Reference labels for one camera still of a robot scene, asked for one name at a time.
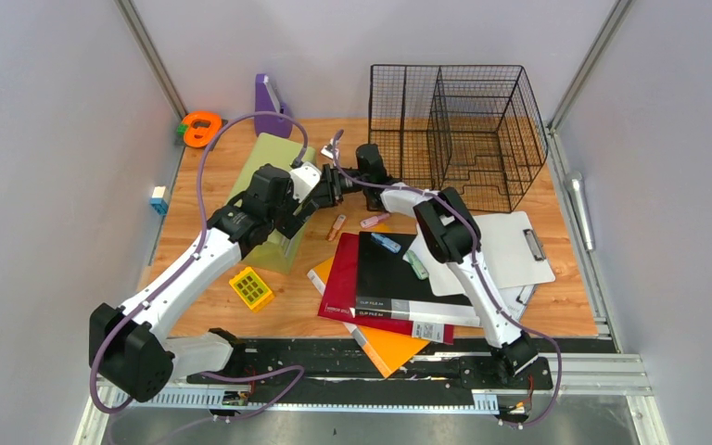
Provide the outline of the green drawer cabinet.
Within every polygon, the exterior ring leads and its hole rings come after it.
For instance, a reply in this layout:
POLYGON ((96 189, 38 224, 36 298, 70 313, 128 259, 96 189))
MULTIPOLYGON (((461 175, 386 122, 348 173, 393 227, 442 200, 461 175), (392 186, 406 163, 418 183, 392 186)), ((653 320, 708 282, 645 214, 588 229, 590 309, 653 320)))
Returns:
POLYGON ((298 143, 262 133, 236 179, 228 202, 259 224, 247 240, 262 241, 253 248, 242 246, 247 266, 282 274, 292 269, 306 231, 304 223, 296 223, 299 202, 290 179, 291 162, 300 150, 298 143))

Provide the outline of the pink highlighter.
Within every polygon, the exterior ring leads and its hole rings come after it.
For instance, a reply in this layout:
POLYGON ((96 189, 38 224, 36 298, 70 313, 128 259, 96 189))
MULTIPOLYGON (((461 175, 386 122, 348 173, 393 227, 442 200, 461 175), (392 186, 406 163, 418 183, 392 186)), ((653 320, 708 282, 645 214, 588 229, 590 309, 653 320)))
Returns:
POLYGON ((360 226, 363 229, 372 228, 379 225, 381 222, 385 221, 389 217, 390 214, 387 212, 376 214, 360 221, 360 226))

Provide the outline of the blue highlighter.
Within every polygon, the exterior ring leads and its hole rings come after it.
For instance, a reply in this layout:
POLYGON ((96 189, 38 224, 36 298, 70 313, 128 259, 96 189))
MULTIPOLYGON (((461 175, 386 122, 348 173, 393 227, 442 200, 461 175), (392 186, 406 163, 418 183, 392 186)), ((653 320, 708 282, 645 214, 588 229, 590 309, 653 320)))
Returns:
POLYGON ((371 233, 371 239, 377 243, 378 246, 393 254, 398 254, 401 251, 401 245, 386 235, 371 233))

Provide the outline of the green highlighter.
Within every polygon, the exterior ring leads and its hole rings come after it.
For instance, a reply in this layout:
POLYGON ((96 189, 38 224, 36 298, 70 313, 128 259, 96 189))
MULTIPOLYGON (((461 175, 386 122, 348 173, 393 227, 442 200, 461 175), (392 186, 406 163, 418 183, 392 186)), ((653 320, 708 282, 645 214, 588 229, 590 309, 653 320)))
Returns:
POLYGON ((408 262, 413 270, 414 275, 419 280, 427 280, 429 273, 424 263, 418 258, 412 249, 408 249, 403 255, 403 259, 408 262))

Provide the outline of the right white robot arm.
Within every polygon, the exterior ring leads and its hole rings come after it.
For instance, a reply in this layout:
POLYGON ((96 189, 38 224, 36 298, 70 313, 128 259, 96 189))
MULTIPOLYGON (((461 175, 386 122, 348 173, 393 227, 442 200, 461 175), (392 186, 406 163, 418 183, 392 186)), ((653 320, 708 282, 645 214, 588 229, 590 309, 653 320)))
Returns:
POLYGON ((459 193, 452 187, 422 190, 388 176, 378 146, 372 144, 357 148, 358 172, 345 169, 340 164, 340 136, 337 133, 327 145, 337 175, 363 191, 380 210, 416 219, 427 250, 460 282, 485 339, 496 350, 494 378, 509 388, 520 384, 539 353, 531 331, 512 317, 502 300, 484 259, 480 229, 459 193))

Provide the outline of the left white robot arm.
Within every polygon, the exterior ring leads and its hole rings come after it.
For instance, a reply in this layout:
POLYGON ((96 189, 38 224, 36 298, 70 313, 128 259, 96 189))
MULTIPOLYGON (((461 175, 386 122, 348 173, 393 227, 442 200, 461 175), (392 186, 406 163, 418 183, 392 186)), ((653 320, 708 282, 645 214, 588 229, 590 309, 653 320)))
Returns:
POLYGON ((247 358, 222 330, 171 337, 176 322, 222 274, 279 229, 291 237, 306 222, 296 210, 321 182, 309 162, 287 172, 266 164, 247 188, 205 216, 192 245, 141 292, 119 307, 97 307, 89 321, 90 389, 104 377, 134 401, 149 401, 175 379, 213 372, 239 381, 247 358))

